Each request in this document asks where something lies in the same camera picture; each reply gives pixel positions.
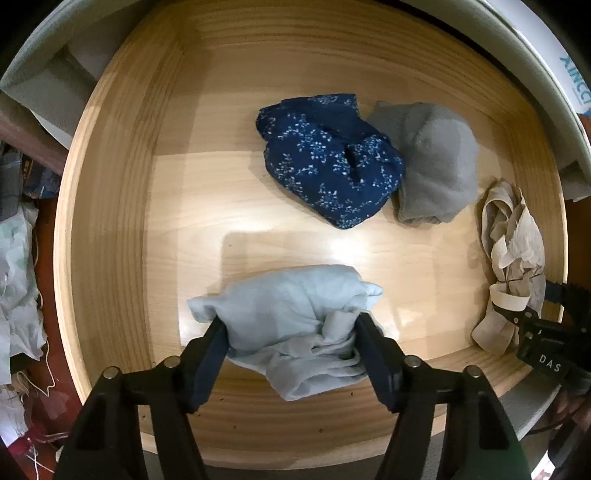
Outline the navy floral underwear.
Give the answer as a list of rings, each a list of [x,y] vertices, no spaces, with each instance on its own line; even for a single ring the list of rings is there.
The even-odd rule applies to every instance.
[[[256,130],[270,176],[339,229],[376,215],[401,186],[405,161],[356,95],[284,99],[259,110]]]

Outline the pale blue underwear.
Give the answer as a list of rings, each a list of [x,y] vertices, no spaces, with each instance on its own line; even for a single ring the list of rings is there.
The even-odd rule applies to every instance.
[[[187,306],[199,323],[221,319],[233,364],[297,401],[366,379],[353,328],[382,295],[352,267],[321,265],[267,272]]]

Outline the cream beige strappy underwear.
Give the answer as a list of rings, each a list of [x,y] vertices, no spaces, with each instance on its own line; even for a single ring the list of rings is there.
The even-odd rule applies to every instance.
[[[502,355],[517,343],[517,326],[498,310],[542,312],[545,249],[540,229],[522,191],[504,179],[488,190],[481,215],[481,243],[496,281],[489,287],[484,318],[473,341],[490,354]]]

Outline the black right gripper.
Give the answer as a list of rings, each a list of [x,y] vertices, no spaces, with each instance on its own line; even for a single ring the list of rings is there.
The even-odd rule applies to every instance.
[[[556,379],[575,395],[590,392],[590,291],[573,283],[548,281],[544,300],[559,305],[572,322],[543,319],[526,303],[493,295],[496,312],[517,327],[517,358]]]

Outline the grey underwear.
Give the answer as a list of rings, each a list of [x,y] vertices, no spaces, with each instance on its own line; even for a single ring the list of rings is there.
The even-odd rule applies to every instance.
[[[432,103],[379,101],[367,122],[387,135],[405,161],[398,220],[450,223],[478,197],[478,142],[468,122]]]

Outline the white floral fabric pile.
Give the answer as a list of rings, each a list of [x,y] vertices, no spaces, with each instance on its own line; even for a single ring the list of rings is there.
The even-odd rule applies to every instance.
[[[33,229],[38,210],[18,205],[16,214],[1,222],[1,383],[11,382],[10,359],[24,354],[33,360],[46,344],[42,314],[38,310],[32,256]]]

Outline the wooden drawer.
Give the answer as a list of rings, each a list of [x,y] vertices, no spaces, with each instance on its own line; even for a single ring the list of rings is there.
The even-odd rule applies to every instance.
[[[498,394],[528,367],[474,346],[493,275],[480,209],[408,227],[391,206],[349,230],[280,188],[256,131],[264,106],[353,93],[463,116],[478,186],[523,192],[546,250],[568,270],[566,215],[549,138],[530,99],[441,29],[372,1],[165,1],[98,81],[70,148],[55,224],[56,306],[71,377],[86,397],[111,365],[150,368],[204,333],[189,298],[266,271],[342,264],[379,284],[373,315],[431,365],[479,366]]]

